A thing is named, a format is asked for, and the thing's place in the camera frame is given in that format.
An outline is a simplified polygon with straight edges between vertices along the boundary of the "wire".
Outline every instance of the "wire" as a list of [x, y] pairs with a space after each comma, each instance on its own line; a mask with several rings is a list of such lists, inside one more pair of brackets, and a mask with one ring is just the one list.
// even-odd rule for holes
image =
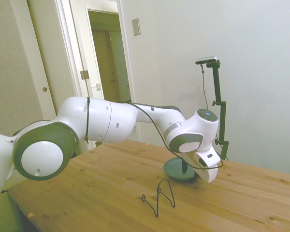
[[[139, 109], [139, 110], [141, 110], [144, 114], [146, 114], [148, 117], [149, 117], [149, 119], [151, 120], [151, 122], [154, 124], [154, 126], [155, 126], [155, 128], [157, 129], [157, 131], [158, 131], [158, 133], [159, 133], [159, 135], [160, 135], [160, 137], [161, 137], [161, 139], [162, 139], [162, 141], [163, 141], [163, 143], [164, 143], [164, 145], [165, 145], [165, 147], [171, 152], [171, 153], [173, 153], [174, 155], [176, 155], [178, 158], [180, 158], [181, 160], [183, 160], [184, 162], [186, 162], [181, 156], [179, 156], [178, 154], [176, 154], [175, 152], [173, 152], [168, 146], [167, 146], [167, 144], [166, 144], [166, 142], [165, 142], [165, 140], [164, 140], [164, 137], [163, 137], [163, 135], [161, 134], [161, 131], [159, 130], [159, 128], [157, 127], [157, 125], [155, 124], [155, 122], [154, 122], [154, 120], [151, 118], [151, 116], [145, 111], [145, 110], [143, 110], [142, 108], [140, 108], [140, 107], [138, 107], [137, 105], [135, 105], [135, 104], [133, 104], [133, 103], [131, 103], [131, 102], [125, 102], [126, 104], [129, 104], [129, 105], [133, 105], [134, 107], [136, 107], [137, 109]], [[211, 169], [216, 169], [216, 168], [221, 168], [221, 167], [223, 167], [223, 161], [222, 160], [220, 160], [220, 162], [221, 162], [221, 165], [220, 166], [217, 166], [217, 167], [214, 167], [214, 168], [199, 168], [199, 167], [195, 167], [195, 166], [192, 166], [191, 164], [189, 164], [189, 163], [187, 163], [187, 165], [189, 165], [190, 167], [192, 167], [192, 168], [195, 168], [195, 169], [200, 169], [200, 170], [211, 170]]]
[[206, 98], [206, 94], [205, 94], [205, 87], [204, 87], [204, 70], [203, 70], [203, 65], [201, 65], [201, 69], [202, 69], [202, 76], [203, 76], [203, 93], [204, 93], [204, 97], [205, 97], [206, 108], [208, 110], [208, 103], [207, 103], [207, 98]]
[[206, 98], [205, 87], [204, 87], [204, 70], [203, 70], [203, 65], [200, 65], [200, 66], [201, 66], [201, 69], [202, 69], [202, 77], [203, 77], [203, 93], [204, 93], [204, 97], [205, 97], [206, 108], [207, 108], [207, 110], [208, 110], [207, 98]]

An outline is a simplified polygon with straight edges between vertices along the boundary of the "wooden table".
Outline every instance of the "wooden table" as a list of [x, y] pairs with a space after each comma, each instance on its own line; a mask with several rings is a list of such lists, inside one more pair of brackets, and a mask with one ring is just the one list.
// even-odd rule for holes
[[[166, 148], [126, 140], [72, 159], [58, 176], [10, 189], [20, 210], [46, 232], [290, 232], [290, 174], [225, 161], [210, 184], [171, 180], [176, 207], [157, 185], [168, 176]], [[167, 182], [162, 191], [171, 196]]]

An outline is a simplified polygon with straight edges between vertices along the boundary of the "beige wall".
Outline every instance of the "beige wall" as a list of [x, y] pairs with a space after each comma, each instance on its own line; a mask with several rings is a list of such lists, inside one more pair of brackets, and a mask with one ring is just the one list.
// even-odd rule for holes
[[0, 0], [0, 134], [42, 119], [11, 2]]

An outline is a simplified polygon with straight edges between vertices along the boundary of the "white wall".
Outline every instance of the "white wall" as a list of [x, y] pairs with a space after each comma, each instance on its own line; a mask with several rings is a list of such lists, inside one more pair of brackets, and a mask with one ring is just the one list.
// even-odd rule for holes
[[[195, 59], [218, 56], [230, 160], [290, 173], [290, 0], [123, 0], [136, 100], [205, 108]], [[139, 18], [141, 35], [131, 21]], [[209, 102], [213, 77], [205, 70]], [[220, 107], [210, 107], [219, 115]], [[153, 127], [143, 142], [159, 144]]]

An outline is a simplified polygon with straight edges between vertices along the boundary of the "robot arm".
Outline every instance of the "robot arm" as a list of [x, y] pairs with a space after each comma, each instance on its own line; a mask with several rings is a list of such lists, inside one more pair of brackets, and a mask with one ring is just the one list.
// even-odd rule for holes
[[14, 167], [29, 179], [50, 179], [66, 167], [79, 140], [120, 143], [136, 122], [152, 122], [148, 116], [173, 152], [199, 167], [195, 171], [205, 181], [215, 179], [220, 158], [212, 147], [218, 129], [214, 113], [198, 110], [185, 120], [176, 107], [71, 97], [54, 120], [30, 124], [12, 137], [0, 135], [0, 193]]

